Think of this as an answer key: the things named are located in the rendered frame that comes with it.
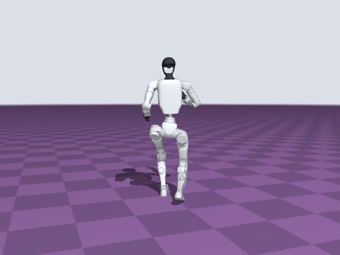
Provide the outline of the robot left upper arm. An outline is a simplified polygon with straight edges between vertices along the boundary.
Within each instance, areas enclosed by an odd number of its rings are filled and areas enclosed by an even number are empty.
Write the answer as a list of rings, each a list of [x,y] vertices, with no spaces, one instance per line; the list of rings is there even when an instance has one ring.
[[[142,109],[148,110],[148,111],[151,109],[152,104],[150,102],[153,98],[154,91],[156,91],[157,89],[157,84],[158,84],[158,81],[149,82]]]

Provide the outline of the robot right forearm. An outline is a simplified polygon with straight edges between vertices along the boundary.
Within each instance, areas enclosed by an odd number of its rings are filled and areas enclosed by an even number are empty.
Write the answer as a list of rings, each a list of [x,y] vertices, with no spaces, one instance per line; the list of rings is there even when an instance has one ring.
[[[188,98],[187,96],[185,96],[185,97],[186,97],[185,100],[182,99],[183,103],[192,106],[191,105],[192,100],[190,98]]]

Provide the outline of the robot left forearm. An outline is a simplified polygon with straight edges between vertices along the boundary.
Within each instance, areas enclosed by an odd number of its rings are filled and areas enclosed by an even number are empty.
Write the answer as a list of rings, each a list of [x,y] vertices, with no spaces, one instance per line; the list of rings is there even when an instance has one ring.
[[[143,104],[142,104],[142,107],[143,107]],[[142,112],[143,112],[143,114],[144,114],[145,117],[146,117],[146,116],[151,116],[150,110],[144,110],[144,109],[142,109]]]

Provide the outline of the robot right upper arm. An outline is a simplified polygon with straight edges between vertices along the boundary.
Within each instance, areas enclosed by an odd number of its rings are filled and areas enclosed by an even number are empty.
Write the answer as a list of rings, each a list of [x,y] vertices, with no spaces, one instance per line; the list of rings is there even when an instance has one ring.
[[[193,90],[191,84],[188,83],[187,81],[181,81],[181,82],[182,82],[182,89],[186,90],[186,93],[192,100],[191,102],[192,107],[197,108],[198,106],[200,106],[201,102],[199,101],[197,94]]]

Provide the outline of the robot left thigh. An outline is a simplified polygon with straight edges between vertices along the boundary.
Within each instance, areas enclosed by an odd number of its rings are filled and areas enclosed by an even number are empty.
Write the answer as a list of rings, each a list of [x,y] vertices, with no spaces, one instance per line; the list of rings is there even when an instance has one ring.
[[[163,137],[160,136],[161,129],[159,125],[152,125],[149,130],[149,137],[152,139],[157,152],[159,153],[159,160],[166,160],[167,154],[164,150]]]

